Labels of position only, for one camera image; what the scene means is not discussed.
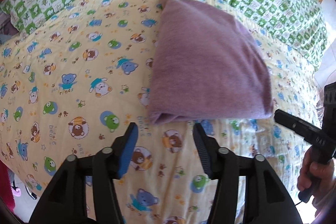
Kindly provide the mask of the person's right hand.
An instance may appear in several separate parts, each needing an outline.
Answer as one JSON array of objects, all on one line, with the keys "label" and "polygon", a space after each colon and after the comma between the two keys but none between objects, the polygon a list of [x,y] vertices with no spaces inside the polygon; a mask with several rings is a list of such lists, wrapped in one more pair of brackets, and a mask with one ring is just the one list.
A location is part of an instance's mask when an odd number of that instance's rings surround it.
[{"label": "person's right hand", "polygon": [[335,165],[334,160],[331,160],[329,164],[324,165],[317,163],[311,159],[310,147],[303,158],[302,167],[297,179],[297,188],[299,191],[303,191],[311,187],[312,177],[319,178],[321,180],[319,188],[314,193],[313,206],[316,208],[317,215],[330,201],[335,197]]}]

